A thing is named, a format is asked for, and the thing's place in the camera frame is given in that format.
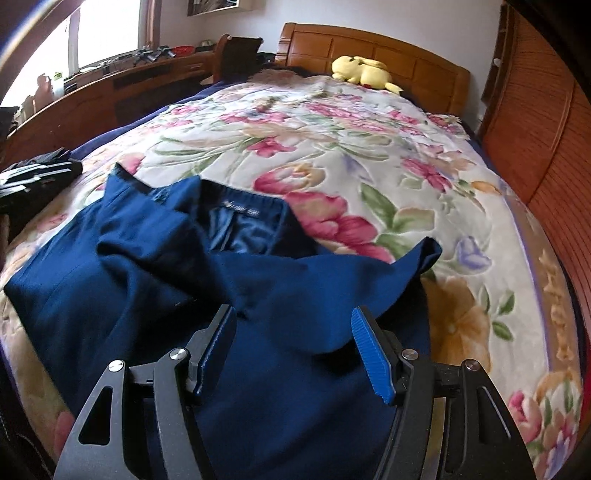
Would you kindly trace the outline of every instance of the wooden bed frame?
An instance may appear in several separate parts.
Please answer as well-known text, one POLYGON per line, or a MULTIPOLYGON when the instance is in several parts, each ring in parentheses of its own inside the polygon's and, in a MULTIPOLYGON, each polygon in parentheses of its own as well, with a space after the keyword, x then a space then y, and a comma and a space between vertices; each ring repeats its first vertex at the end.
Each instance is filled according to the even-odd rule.
POLYGON ((470 72, 415 45, 353 28, 286 23, 275 62, 331 74, 333 60, 360 56, 388 66, 394 83, 410 92, 431 113, 461 116, 470 72))

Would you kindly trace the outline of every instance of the blue gripper pad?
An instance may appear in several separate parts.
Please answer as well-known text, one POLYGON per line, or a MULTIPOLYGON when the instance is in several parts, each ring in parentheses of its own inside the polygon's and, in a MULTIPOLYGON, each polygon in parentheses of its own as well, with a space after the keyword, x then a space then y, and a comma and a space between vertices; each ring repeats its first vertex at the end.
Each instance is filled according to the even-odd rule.
POLYGON ((359 307, 351 315, 351 330, 374 392, 391 405, 395 397, 392 365, 359 307))

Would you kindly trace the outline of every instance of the bolt head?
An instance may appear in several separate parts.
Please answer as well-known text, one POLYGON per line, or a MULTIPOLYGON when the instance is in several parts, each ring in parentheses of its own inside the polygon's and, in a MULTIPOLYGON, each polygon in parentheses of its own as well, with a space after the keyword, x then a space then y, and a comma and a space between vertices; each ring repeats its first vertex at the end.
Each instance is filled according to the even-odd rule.
POLYGON ((110 364, 109 364, 109 371, 110 372, 118 372, 119 370, 121 370, 124 367, 124 363, 123 360, 113 360, 110 364))
POLYGON ((406 360, 416 360, 418 358, 418 352, 412 348, 407 348, 402 351, 402 357, 406 360))
POLYGON ((469 358, 468 360, 466 360, 466 368, 473 372, 477 372, 480 370, 480 363, 477 360, 474 360, 473 358, 469 358))
POLYGON ((187 351, 184 348, 175 348, 170 352, 170 358, 173 360, 182 360, 187 356, 187 351))

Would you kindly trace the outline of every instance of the wooden cabinet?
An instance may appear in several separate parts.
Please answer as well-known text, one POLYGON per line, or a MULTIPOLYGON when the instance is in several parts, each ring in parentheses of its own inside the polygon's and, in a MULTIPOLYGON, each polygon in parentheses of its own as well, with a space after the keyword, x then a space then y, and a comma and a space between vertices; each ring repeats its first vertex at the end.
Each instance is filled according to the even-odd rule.
POLYGON ((499 31, 496 36, 495 53, 491 61, 491 69, 486 79, 481 101, 486 105, 486 113, 478 128, 478 137, 482 138, 488 130, 492 115, 501 96, 501 90, 507 75, 509 57, 514 43, 515 10, 506 3, 501 5, 499 31))
POLYGON ((74 149, 90 139, 134 122, 197 93, 212 74, 213 54, 161 60, 84 85, 33 115, 4 143, 0 170, 60 147, 74 149))
POLYGON ((483 145, 544 227, 589 329, 591 105, 554 49, 518 14, 510 46, 483 145))

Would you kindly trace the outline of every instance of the navy blue garment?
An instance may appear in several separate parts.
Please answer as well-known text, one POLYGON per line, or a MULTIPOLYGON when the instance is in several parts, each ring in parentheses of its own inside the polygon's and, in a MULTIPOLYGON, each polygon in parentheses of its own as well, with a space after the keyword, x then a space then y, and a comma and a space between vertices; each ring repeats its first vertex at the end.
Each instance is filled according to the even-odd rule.
POLYGON ((333 255, 281 199, 198 177, 151 189, 116 167, 5 291, 74 414, 111 360, 154 361, 230 303, 236 338, 196 409, 218 478, 369 479, 394 409, 359 362, 351 312, 367 305, 428 353, 418 276, 440 253, 427 238, 393 265, 333 255))

